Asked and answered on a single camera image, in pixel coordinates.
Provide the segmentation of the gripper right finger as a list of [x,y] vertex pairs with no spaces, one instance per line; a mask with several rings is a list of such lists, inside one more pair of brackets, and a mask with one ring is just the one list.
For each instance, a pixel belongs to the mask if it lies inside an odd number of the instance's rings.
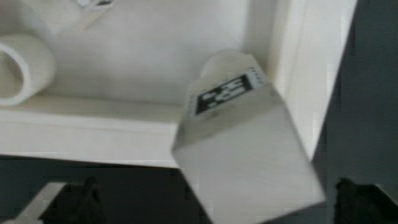
[[335,224],[398,224],[398,200],[377,184],[336,183]]

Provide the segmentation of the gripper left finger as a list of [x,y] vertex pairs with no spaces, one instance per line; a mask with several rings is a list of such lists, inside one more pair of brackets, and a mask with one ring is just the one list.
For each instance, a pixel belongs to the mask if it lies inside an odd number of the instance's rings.
[[105,224],[97,179],[50,182],[8,224]]

